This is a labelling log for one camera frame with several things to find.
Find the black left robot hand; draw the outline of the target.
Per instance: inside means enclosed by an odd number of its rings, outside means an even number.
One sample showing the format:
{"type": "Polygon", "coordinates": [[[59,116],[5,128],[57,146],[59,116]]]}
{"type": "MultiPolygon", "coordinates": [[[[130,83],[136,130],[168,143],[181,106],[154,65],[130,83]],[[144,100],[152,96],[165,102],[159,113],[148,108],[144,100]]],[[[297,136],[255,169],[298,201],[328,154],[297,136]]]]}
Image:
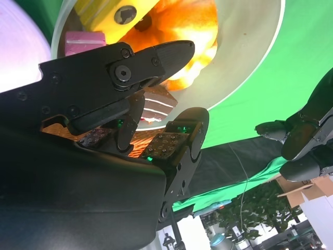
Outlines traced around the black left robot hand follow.
{"type": "Polygon", "coordinates": [[[282,143],[286,160],[280,174],[298,182],[332,175],[332,71],[313,90],[307,103],[286,120],[255,127],[258,135],[282,143]]]}

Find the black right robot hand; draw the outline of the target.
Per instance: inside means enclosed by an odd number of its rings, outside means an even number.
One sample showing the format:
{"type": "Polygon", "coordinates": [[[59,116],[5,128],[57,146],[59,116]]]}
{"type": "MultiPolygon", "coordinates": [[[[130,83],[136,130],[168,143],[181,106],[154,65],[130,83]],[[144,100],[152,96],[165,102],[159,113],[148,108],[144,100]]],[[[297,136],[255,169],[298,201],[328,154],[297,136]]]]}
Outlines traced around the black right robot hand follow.
{"type": "Polygon", "coordinates": [[[167,123],[138,158],[145,89],[193,57],[192,41],[116,43],[44,62],[1,93],[1,249],[141,249],[201,160],[205,108],[167,123]]]}

